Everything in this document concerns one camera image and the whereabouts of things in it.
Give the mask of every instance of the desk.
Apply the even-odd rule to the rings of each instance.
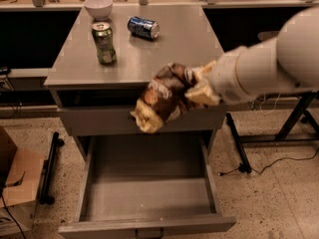
[[[130,17],[159,22],[148,41]],[[75,222],[65,238],[134,238],[226,231],[208,163],[225,108],[195,110],[143,134],[130,116],[152,76],[169,62],[205,65],[222,54],[198,5],[117,5],[109,23],[117,61],[99,64],[92,18],[82,9],[45,85],[86,160]]]

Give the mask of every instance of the green can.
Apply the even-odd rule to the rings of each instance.
[[[92,35],[97,47],[98,59],[101,64],[108,64],[117,59],[113,46],[113,31],[109,23],[97,22],[92,25]]]

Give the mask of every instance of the blue can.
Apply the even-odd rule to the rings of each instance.
[[[132,17],[128,22],[128,29],[134,35],[155,39],[160,33],[158,22],[140,17]]]

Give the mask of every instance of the drawer front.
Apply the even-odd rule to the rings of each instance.
[[[69,135],[141,133],[130,112],[134,108],[59,109]],[[193,110],[169,122],[160,131],[219,129],[226,111],[221,108]]]
[[[109,135],[93,137],[92,142],[77,222],[59,228],[65,238],[160,239],[171,235],[225,232],[235,224],[234,217],[221,215],[200,136]],[[139,192],[140,185],[148,182],[148,178],[151,179],[150,188]],[[196,183],[199,178],[205,184],[203,192],[202,183]],[[161,180],[166,192],[162,191],[163,187],[160,191],[154,187],[154,184],[162,185]],[[174,180],[185,184],[177,185],[182,193],[169,186]],[[103,192],[98,189],[101,184]],[[103,209],[108,211],[101,218]]]

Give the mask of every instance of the black stand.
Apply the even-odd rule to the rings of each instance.
[[[49,196],[48,193],[49,193],[49,187],[50,187],[50,182],[52,177],[54,157],[57,152],[57,148],[59,146],[63,146],[63,144],[64,144],[63,140],[59,139],[59,133],[54,132],[52,136],[49,158],[47,160],[47,164],[45,165],[46,173],[44,176],[43,185],[40,192],[40,199],[39,199],[40,204],[45,204],[45,203],[53,204],[55,201],[55,198],[52,196]]]
[[[307,93],[303,95],[288,120],[281,128],[278,134],[265,134],[265,135],[243,135],[240,136],[237,132],[236,126],[233,122],[230,113],[226,114],[227,123],[230,126],[231,133],[236,143],[237,150],[239,152],[242,163],[240,163],[239,170],[241,172],[251,172],[251,166],[247,158],[246,152],[243,145],[245,143],[255,143],[255,142],[284,142],[284,141],[301,141],[301,140],[319,140],[319,125],[316,120],[307,111],[307,108],[311,102],[317,97],[318,93]],[[298,122],[300,117],[304,115],[302,122],[309,122],[315,129],[315,133],[294,133],[289,134],[295,124]]]

